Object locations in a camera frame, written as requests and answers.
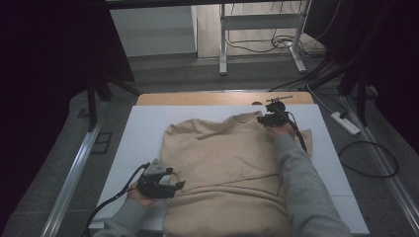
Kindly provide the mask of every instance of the white table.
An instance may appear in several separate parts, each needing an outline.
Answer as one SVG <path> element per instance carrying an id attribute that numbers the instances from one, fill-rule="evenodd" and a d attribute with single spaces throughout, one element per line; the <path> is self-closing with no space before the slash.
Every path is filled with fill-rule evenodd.
<path id="1" fill-rule="evenodd" d="M 113 197 L 141 164 L 159 158 L 163 132 L 171 123 L 186 119 L 223 121 L 238 114 L 262 111 L 264 106 L 135 106 L 132 107 L 126 129 L 105 183 L 99 203 Z M 310 128 L 313 136 L 312 163 L 341 215 L 353 234 L 368 234 L 351 187 L 339 162 L 332 140 L 317 105 L 288 105 L 301 130 Z M 103 228 L 104 220 L 121 207 L 125 197 L 100 211 L 91 224 L 92 229 Z M 162 230 L 165 202 L 157 202 L 149 211 L 143 228 Z"/>

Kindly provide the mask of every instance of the white wall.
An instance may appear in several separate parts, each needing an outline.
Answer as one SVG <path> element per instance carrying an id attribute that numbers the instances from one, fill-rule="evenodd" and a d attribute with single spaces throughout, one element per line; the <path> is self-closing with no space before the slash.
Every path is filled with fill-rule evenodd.
<path id="1" fill-rule="evenodd" d="M 195 6 L 112 10 L 111 14 L 126 56 L 197 51 Z"/>

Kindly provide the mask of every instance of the black wire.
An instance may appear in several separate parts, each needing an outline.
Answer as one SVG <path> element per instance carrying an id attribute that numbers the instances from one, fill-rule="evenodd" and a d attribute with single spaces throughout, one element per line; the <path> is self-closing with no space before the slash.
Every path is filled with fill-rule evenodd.
<path id="1" fill-rule="evenodd" d="M 347 113 L 348 112 L 348 109 L 346 109 L 346 107 L 344 106 L 344 105 L 342 105 L 342 103 L 340 103 L 340 102 L 338 102 L 335 98 L 333 98 L 333 97 L 331 97 L 331 96 L 329 96 L 329 95 L 326 95 L 326 94 L 323 94 L 323 93 L 321 93 L 321 92 L 319 92 L 319 91 L 316 91 L 318 94 L 320 94 L 320 95 L 322 95 L 322 96 L 324 96 L 324 97 L 327 97 L 327 98 L 329 98 L 330 100 L 332 100 L 332 101 L 334 101 L 336 104 L 338 104 L 342 109 L 344 109 L 345 110 L 345 113 Z"/>
<path id="2" fill-rule="evenodd" d="M 296 120 L 295 120 L 295 117 L 293 116 L 293 113 L 288 112 L 288 114 L 290 114 L 290 115 L 293 117 L 293 123 L 295 123 L 295 125 L 296 125 L 296 126 L 298 126 L 298 125 L 296 124 Z"/>
<path id="3" fill-rule="evenodd" d="M 394 167 L 394 170 L 393 170 L 393 173 L 391 173 L 390 175 L 384 175 L 384 176 L 372 175 L 372 174 L 368 174 L 366 172 L 357 170 L 357 169 L 355 169 L 353 167 L 350 167 L 350 166 L 346 165 L 345 163 L 343 163 L 341 161 L 343 167 L 345 167 L 345 168 L 347 168 L 347 169 L 349 169 L 349 170 L 351 170 L 351 171 L 353 171 L 355 173 L 358 173 L 360 175 L 363 175 L 363 176 L 366 176 L 366 177 L 370 177 L 370 178 L 382 178 L 382 179 L 386 179 L 386 178 L 394 177 L 398 173 L 398 171 L 399 171 L 399 165 L 398 165 L 397 159 L 395 158 L 395 156 L 387 148 L 385 148 L 384 146 L 382 146 L 382 145 L 380 145 L 378 143 L 374 143 L 374 142 L 370 142 L 370 141 L 356 141 L 356 142 L 353 142 L 353 143 L 345 146 L 344 148 L 342 148 L 342 150 L 339 151 L 339 153 L 338 153 L 339 158 L 341 158 L 342 153 L 346 149 L 348 149 L 349 147 L 351 147 L 353 145 L 359 144 L 359 143 L 365 143 L 365 144 L 370 144 L 370 145 L 378 146 L 379 148 L 381 148 L 382 150 L 384 150 L 387 154 L 389 154 L 390 157 L 392 158 L 392 160 L 394 162 L 394 166 L 395 166 Z"/>
<path id="4" fill-rule="evenodd" d="M 301 56 L 306 57 L 306 58 L 323 58 L 327 56 L 327 52 L 328 52 L 327 49 L 308 52 L 305 50 L 302 42 L 298 44 L 298 49 Z"/>
<path id="5" fill-rule="evenodd" d="M 293 10 L 293 1 L 290 1 L 290 7 L 291 7 L 291 10 L 295 13 L 295 11 Z"/>
<path id="6" fill-rule="evenodd" d="M 123 187 L 123 189 L 117 193 L 115 196 L 105 200 L 104 202 L 102 202 L 100 205 L 98 205 L 98 207 L 96 207 L 93 212 L 89 215 L 89 218 L 87 219 L 87 223 L 86 223 L 86 227 L 82 233 L 81 236 L 87 236 L 90 237 L 90 230 L 89 230 L 89 225 L 90 223 L 92 223 L 93 218 L 96 216 L 96 214 L 103 208 L 105 207 L 107 204 L 113 202 L 114 200 L 120 198 L 123 194 L 125 194 L 126 192 L 128 192 L 128 188 L 129 188 L 129 184 L 131 183 L 132 179 L 135 177 L 135 175 L 138 173 L 138 171 L 140 171 L 141 169 L 146 169 L 148 167 L 148 164 L 144 164 L 141 165 L 140 167 L 138 167 L 133 174 L 131 175 L 131 177 L 129 178 L 128 182 L 126 183 L 126 185 Z"/>
<path id="7" fill-rule="evenodd" d="M 358 39 L 363 35 L 363 33 L 369 28 L 369 25 L 371 24 L 371 20 L 374 18 L 374 16 L 375 16 L 376 14 L 374 14 L 374 12 L 372 12 L 370 15 L 369 15 L 369 18 L 368 19 L 366 19 L 366 23 L 365 24 L 362 24 L 358 29 L 357 29 L 357 31 L 354 33 L 354 34 L 352 34 L 352 36 L 350 37 L 350 38 L 348 38 L 348 39 L 345 39 L 341 44 L 339 44 L 339 45 L 337 45 L 336 47 L 334 47 L 333 49 L 329 49 L 329 50 L 327 50 L 326 52 L 325 52 L 325 60 L 327 60 L 327 59 L 330 59 L 330 58 L 333 58 L 334 56 L 336 56 L 336 55 L 339 55 L 339 54 L 345 54 L 347 51 L 349 51 L 349 50 L 353 50 L 353 48 L 352 48 L 352 46 L 353 45 L 355 45 L 356 43 L 357 43 L 357 41 L 358 41 Z M 355 54 L 355 56 L 353 56 L 348 62 L 346 62 L 344 65 L 342 65 L 340 68 L 338 68 L 338 69 L 336 69 L 336 71 L 338 71 L 338 70 L 347 70 L 347 68 L 349 68 L 352 64 L 353 64 L 353 62 L 355 61 L 355 59 L 358 57 L 358 55 L 357 54 Z M 301 80 L 305 80 L 305 79 L 307 79 L 307 81 L 308 80 L 313 80 L 313 78 L 314 78 L 314 76 L 316 76 L 316 74 L 318 73 L 318 69 L 319 69 L 319 66 L 317 66 L 312 72 L 312 74 L 311 75 L 309 75 L 309 74 L 307 74 L 306 76 L 304 76 L 304 77 L 302 77 L 301 79 L 299 79 L 299 80 L 297 80 L 297 81 L 295 81 L 295 82 L 299 82 L 299 81 L 301 81 Z M 276 87 L 276 88 L 273 88 L 273 89 L 271 89 L 270 91 L 274 91 L 275 89 L 278 89 L 278 88 L 280 88 L 280 87 L 283 87 L 283 86 L 286 86 L 286 85 L 289 85 L 289 83 L 286 83 L 286 84 L 284 84 L 284 85 L 280 85 L 280 86 L 278 86 L 278 87 Z"/>
<path id="8" fill-rule="evenodd" d="M 232 5 L 232 8 L 231 8 L 231 13 L 230 13 L 230 15 L 233 15 L 234 6 L 235 6 L 235 5 L 233 4 L 233 5 Z M 256 52 L 256 53 L 270 52 L 270 51 L 272 51 L 272 50 L 275 50 L 276 48 L 287 48 L 288 46 L 285 44 L 285 42 L 286 42 L 286 41 L 292 41 L 293 37 L 291 37 L 291 36 L 275 36 L 276 32 L 277 32 L 277 29 L 275 29 L 275 32 L 274 32 L 274 34 L 272 35 L 272 38 L 271 38 L 271 39 L 249 39 L 249 40 L 238 40 L 238 41 L 232 41 L 232 40 L 230 39 L 230 31 L 227 31 L 227 39 L 225 40 L 225 42 L 226 42 L 229 46 L 231 46 L 231 47 L 241 48 L 241 49 L 248 50 L 248 51 L 251 51 L 251 52 Z M 273 47 L 272 47 L 272 48 L 270 48 L 270 49 L 267 49 L 267 50 L 261 50 L 261 51 L 259 51 L 259 50 L 254 50 L 254 49 L 251 49 L 251 48 L 248 48 L 248 47 L 244 47 L 244 46 L 236 46 L 236 45 L 234 45 L 235 43 L 239 43 L 239 42 L 256 42 L 256 41 L 257 41 L 257 42 L 261 42 L 261 41 L 270 41 L 270 42 L 271 42 L 271 45 L 272 45 Z M 283 43 L 283 44 L 284 44 L 284 46 L 279 47 L 278 45 L 279 45 L 280 43 Z"/>
<path id="9" fill-rule="evenodd" d="M 268 12 L 266 12 L 267 14 L 268 14 L 269 12 L 274 12 L 274 4 L 275 4 L 275 2 L 272 2 L 271 9 L 269 9 L 269 10 L 268 10 Z"/>
<path id="10" fill-rule="evenodd" d="M 296 136 L 298 137 L 299 143 L 301 143 L 301 148 L 305 151 L 305 153 L 307 153 L 307 147 L 305 146 L 304 139 L 302 138 L 302 134 L 301 134 L 301 132 L 299 132 L 298 127 L 296 126 L 296 123 L 294 123 L 290 118 L 288 118 L 288 116 L 285 113 L 283 113 L 282 111 L 278 110 L 275 107 L 273 107 L 273 109 L 275 110 L 275 113 L 280 114 L 281 117 L 284 118 L 293 127 L 293 131 L 295 132 Z"/>
<path id="11" fill-rule="evenodd" d="M 332 61 L 332 63 L 326 68 L 326 69 L 323 69 L 322 71 L 320 71 L 320 72 L 318 72 L 317 74 L 316 74 L 316 76 L 319 76 L 319 75 L 321 75 L 322 73 L 324 73 L 324 72 L 326 72 L 327 70 L 329 70 L 333 65 L 335 64 L 335 62 L 333 62 Z M 289 87 L 289 92 L 291 91 L 291 89 L 293 88 L 293 87 L 296 87 L 297 85 L 300 85 L 300 84 L 302 84 L 302 83 L 304 83 L 304 81 L 301 81 L 301 82 L 299 82 L 299 83 L 297 83 L 297 84 L 295 84 L 295 85 L 292 85 L 291 87 Z"/>

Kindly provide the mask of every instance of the gray floor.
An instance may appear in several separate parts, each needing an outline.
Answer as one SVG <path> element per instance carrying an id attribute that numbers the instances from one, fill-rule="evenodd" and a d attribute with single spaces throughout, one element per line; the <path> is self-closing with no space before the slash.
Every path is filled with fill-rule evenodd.
<path id="1" fill-rule="evenodd" d="M 289 56 L 237 57 L 228 64 L 228 75 L 217 74 L 216 60 L 196 60 L 189 55 L 174 57 L 153 56 L 132 58 L 130 60 L 135 82 L 133 87 L 147 93 L 182 91 L 222 91 L 222 90 L 261 90 L 275 87 L 300 77 L 295 71 Z M 309 70 L 319 59 L 306 59 Z M 332 81 L 319 88 L 323 93 L 335 96 L 336 85 Z M 111 168 L 130 108 L 137 97 L 111 85 L 114 96 L 109 102 L 106 119 L 101 132 L 111 132 L 112 140 L 106 147 L 97 144 L 93 147 L 86 168 L 77 186 L 72 202 L 62 221 L 57 236 L 80 236 L 88 215 L 95 208 L 107 174 Z M 319 95 L 319 98 L 333 111 L 342 109 L 333 101 Z M 67 176 L 74 157 L 88 128 L 85 117 L 86 94 L 73 98 L 69 105 L 70 114 L 65 127 L 50 151 L 42 170 L 32 182 L 26 195 L 11 215 L 3 236 L 40 236 L 61 186 Z M 329 112 L 321 107 L 324 120 L 329 129 L 337 151 L 360 137 L 349 135 L 335 121 Z M 377 141 L 386 146 L 400 163 L 399 179 L 413 198 L 419 200 L 418 155 L 403 138 L 381 116 L 374 106 L 374 100 L 367 102 L 369 128 Z M 376 172 L 377 166 L 365 147 L 355 147 L 342 157 L 342 160 L 367 172 Z M 361 212 L 371 231 L 371 236 L 416 236 L 404 213 L 393 197 L 385 180 L 362 177 L 345 170 Z M 146 233 L 143 236 L 160 236 L 159 233 Z"/>

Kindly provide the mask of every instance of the gray sleeve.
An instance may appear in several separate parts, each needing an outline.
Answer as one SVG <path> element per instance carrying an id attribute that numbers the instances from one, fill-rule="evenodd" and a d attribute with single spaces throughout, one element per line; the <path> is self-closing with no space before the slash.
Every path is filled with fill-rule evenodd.
<path id="1" fill-rule="evenodd" d="M 136 237 L 147 210 L 138 201 L 127 198 L 120 210 L 105 221 L 105 228 L 94 237 Z"/>
<path id="2" fill-rule="evenodd" d="M 275 138 L 293 236 L 352 236 L 307 154 L 290 135 Z"/>

